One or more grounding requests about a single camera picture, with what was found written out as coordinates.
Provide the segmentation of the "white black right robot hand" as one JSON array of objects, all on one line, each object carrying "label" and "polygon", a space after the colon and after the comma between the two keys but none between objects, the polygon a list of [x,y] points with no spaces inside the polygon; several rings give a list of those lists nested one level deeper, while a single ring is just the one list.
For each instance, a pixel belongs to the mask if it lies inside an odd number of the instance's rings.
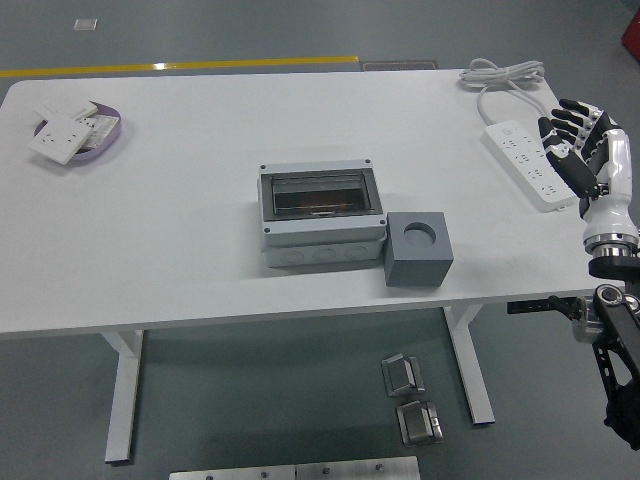
[{"label": "white black right robot hand", "polygon": [[547,161],[579,198],[587,252],[618,244],[635,251],[639,232],[629,214],[632,160],[629,137],[603,109],[562,99],[538,119]]}]

